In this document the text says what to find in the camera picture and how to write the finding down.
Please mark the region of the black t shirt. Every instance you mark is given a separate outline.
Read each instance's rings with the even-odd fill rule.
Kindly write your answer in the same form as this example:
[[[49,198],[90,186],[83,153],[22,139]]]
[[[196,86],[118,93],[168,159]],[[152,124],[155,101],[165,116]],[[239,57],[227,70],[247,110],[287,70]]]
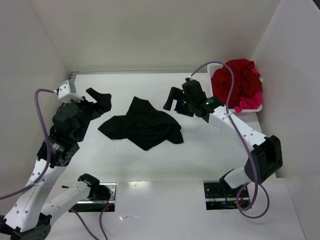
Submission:
[[[169,141],[184,143],[181,125],[169,114],[155,109],[148,100],[134,97],[125,115],[115,115],[98,130],[111,140],[128,139],[144,151]]]

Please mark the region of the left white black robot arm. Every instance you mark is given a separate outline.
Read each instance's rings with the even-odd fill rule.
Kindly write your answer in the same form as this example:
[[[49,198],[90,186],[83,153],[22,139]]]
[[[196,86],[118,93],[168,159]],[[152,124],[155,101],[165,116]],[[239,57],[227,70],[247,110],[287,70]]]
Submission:
[[[68,100],[63,101],[52,118],[53,125],[47,130],[40,110],[39,93],[34,93],[34,102],[44,134],[44,141],[37,153],[34,168],[27,185],[13,193],[2,196],[7,199],[19,195],[12,209],[0,218],[0,232],[12,240],[44,240],[54,223],[66,212],[72,212],[77,202],[87,198],[100,199],[107,188],[100,181],[84,173],[65,192],[48,201],[47,198],[61,174],[79,150],[78,143],[84,140],[91,121],[112,108],[112,96],[92,88],[86,92],[94,99],[77,96],[68,91]]]

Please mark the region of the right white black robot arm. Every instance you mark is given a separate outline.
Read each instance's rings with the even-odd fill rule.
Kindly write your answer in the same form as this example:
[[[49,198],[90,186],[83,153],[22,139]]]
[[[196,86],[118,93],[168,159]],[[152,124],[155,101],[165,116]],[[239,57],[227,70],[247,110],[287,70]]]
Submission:
[[[250,154],[243,167],[232,169],[220,178],[223,188],[236,189],[251,182],[262,184],[283,166],[280,139],[256,131],[227,111],[226,106],[217,97],[207,97],[199,81],[189,80],[181,89],[172,87],[163,109],[171,110],[173,101],[176,101],[174,110],[178,114],[202,118]]]

